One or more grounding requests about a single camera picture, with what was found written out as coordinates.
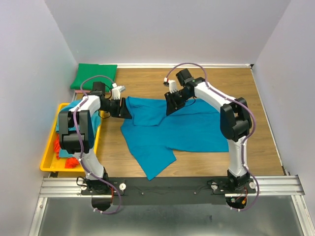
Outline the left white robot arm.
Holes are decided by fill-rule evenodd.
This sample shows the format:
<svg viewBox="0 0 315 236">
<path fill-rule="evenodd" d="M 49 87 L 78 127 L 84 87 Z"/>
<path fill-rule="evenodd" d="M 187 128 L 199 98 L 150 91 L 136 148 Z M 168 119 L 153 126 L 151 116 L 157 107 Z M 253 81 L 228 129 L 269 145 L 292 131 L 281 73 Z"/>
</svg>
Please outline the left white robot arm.
<svg viewBox="0 0 315 236">
<path fill-rule="evenodd" d="M 126 99 L 121 97 L 125 89 L 125 86 L 114 83 L 110 99 L 105 97 L 105 83 L 94 82 L 91 92 L 85 94 L 75 107 L 61 111 L 58 115 L 60 147 L 80 163 L 86 175 L 87 190 L 92 193 L 103 195 L 114 190 L 94 151 L 96 138 L 92 116 L 98 111 L 104 111 L 114 118 L 131 119 Z"/>
</svg>

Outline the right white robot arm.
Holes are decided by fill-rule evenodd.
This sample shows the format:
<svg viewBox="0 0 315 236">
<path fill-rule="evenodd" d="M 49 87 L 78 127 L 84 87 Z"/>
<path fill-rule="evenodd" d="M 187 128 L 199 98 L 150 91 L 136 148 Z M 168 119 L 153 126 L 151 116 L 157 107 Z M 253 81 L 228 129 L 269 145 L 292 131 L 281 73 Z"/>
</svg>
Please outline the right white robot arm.
<svg viewBox="0 0 315 236">
<path fill-rule="evenodd" d="M 193 97 L 202 99 L 219 112 L 220 131 L 228 141 L 230 156 L 226 186 L 233 193 L 239 192 L 250 181 L 246 144 L 252 128 L 252 119 L 246 100 L 222 93 L 206 79 L 194 78 L 188 69 L 181 70 L 176 77 L 182 89 L 177 88 L 176 81 L 168 77 L 163 79 L 163 84 L 169 88 L 169 92 L 164 95 L 166 114 L 180 110 L 186 101 Z"/>
</svg>

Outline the blue t shirt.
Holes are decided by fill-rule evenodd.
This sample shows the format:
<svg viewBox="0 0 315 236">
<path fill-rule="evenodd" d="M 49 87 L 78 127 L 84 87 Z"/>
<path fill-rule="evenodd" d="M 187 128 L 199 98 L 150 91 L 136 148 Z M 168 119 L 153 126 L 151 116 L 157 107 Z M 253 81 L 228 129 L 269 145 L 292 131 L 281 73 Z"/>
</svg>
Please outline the blue t shirt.
<svg viewBox="0 0 315 236">
<path fill-rule="evenodd" d="M 121 132 L 148 180 L 176 161 L 174 150 L 229 151 L 220 131 L 219 112 L 201 99 L 189 101 L 170 115 L 166 115 L 164 100 L 128 97 L 126 106 L 132 118 L 124 120 Z"/>
</svg>

